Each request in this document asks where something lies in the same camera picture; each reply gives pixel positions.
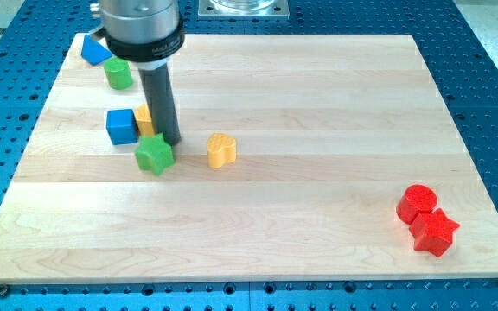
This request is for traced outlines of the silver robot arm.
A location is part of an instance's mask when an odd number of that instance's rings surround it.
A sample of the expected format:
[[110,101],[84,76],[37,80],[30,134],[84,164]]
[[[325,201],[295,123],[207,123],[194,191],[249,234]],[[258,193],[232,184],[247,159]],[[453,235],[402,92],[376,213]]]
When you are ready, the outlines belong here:
[[181,133],[168,69],[169,58],[185,41],[178,2],[98,0],[90,5],[90,13],[100,20],[91,34],[137,67],[154,131],[167,144],[178,144]]

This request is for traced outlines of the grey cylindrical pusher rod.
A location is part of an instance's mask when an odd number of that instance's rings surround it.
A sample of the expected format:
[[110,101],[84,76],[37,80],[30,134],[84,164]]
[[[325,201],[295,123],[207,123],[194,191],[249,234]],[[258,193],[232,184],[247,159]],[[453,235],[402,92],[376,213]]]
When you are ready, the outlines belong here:
[[175,146],[181,141],[176,106],[168,65],[152,70],[139,70],[144,96],[150,111],[153,130],[162,134],[164,141]]

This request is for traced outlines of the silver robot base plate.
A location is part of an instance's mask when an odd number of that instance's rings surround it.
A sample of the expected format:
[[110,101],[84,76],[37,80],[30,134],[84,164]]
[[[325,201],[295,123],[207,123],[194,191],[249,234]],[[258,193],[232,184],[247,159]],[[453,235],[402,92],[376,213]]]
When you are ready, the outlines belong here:
[[287,20],[288,0],[199,0],[200,20]]

